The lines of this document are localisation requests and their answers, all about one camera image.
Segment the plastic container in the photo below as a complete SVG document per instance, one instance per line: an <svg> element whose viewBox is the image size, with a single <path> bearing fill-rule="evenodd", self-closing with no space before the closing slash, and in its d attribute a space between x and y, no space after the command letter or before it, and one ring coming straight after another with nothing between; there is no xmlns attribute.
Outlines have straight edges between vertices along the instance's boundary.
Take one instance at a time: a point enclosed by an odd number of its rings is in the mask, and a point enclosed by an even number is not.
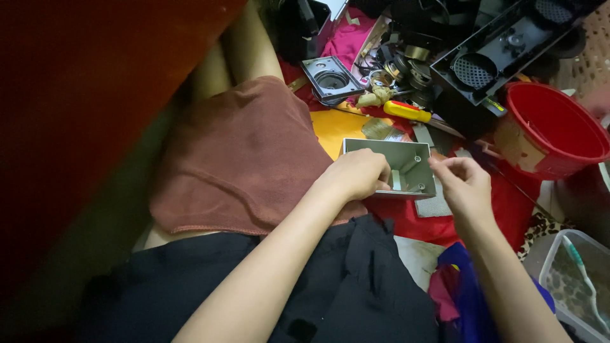
<svg viewBox="0 0 610 343"><path fill-rule="evenodd" d="M521 173L558 180L610 158L610 136L586 109L553 87L530 82L506 86L508 114L496 146Z"/></svg>
<svg viewBox="0 0 610 343"><path fill-rule="evenodd" d="M587 343L610 343L590 307L589 288L576 264L561 244L567 236L583 259L587 274L597 291L597 308L602 317L610 316L610 250L578 230L562 230L536 239L523 266L549 291L557 319L576 330Z"/></svg>

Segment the left hand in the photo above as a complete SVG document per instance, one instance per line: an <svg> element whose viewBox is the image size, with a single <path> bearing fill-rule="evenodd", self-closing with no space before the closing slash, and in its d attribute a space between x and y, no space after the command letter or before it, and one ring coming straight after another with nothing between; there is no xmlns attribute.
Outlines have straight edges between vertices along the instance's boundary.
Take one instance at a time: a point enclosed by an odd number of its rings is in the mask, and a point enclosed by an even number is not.
<svg viewBox="0 0 610 343"><path fill-rule="evenodd" d="M367 148L339 156L314 186L337 192L346 201L362 200L376 190L391 190L387 184L389 177L386 157Z"/></svg>

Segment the hand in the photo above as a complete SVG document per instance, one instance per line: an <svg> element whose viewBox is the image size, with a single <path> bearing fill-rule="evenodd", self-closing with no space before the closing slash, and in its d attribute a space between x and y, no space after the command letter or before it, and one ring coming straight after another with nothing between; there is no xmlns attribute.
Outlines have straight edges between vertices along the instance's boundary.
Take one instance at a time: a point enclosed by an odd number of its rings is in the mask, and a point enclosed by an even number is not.
<svg viewBox="0 0 610 343"><path fill-rule="evenodd" d="M430 157L428 163L443 185L443 195L456 220L495 222L491 177L475 160L454 157L439 162Z"/></svg>
<svg viewBox="0 0 610 343"><path fill-rule="evenodd" d="M383 154L360 149L339 156L314 186L339 194L343 200L361 200L376 190L390 190L390 165Z"/></svg>

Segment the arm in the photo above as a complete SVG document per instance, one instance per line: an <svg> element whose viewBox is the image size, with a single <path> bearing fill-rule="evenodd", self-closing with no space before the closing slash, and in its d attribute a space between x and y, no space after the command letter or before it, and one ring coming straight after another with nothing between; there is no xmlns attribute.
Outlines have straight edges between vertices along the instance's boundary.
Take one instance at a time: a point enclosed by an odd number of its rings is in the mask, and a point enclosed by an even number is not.
<svg viewBox="0 0 610 343"><path fill-rule="evenodd" d="M294 210L208 296L175 342L267 342L305 263L341 208L389 190L386 159L370 149L337 159Z"/></svg>
<svg viewBox="0 0 610 343"><path fill-rule="evenodd" d="M571 342L493 218L491 178L473 159L429 160L505 342Z"/></svg>

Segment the screwdriver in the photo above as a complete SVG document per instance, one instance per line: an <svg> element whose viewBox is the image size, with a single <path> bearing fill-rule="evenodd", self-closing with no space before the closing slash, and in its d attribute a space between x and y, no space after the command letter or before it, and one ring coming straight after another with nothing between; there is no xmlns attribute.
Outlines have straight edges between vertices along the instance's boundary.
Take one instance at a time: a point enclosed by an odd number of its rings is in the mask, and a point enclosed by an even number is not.
<svg viewBox="0 0 610 343"><path fill-rule="evenodd" d="M432 113L430 112L426 112L415 106L394 100L386 101L386 103L383 105L383 111L389 115L422 121L424 123L429 122L432 118Z"/></svg>

